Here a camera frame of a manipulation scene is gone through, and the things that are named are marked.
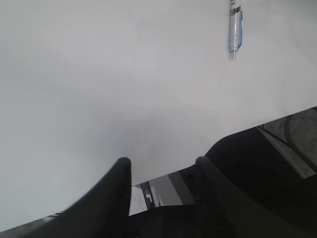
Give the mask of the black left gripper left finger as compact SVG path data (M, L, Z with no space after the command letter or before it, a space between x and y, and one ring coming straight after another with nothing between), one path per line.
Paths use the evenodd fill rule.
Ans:
M118 159L82 198L24 238L126 238L131 161Z

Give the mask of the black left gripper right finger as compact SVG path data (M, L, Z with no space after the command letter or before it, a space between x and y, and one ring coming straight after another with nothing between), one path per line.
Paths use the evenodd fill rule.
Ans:
M315 238L269 212L206 157L195 163L195 214L200 238Z

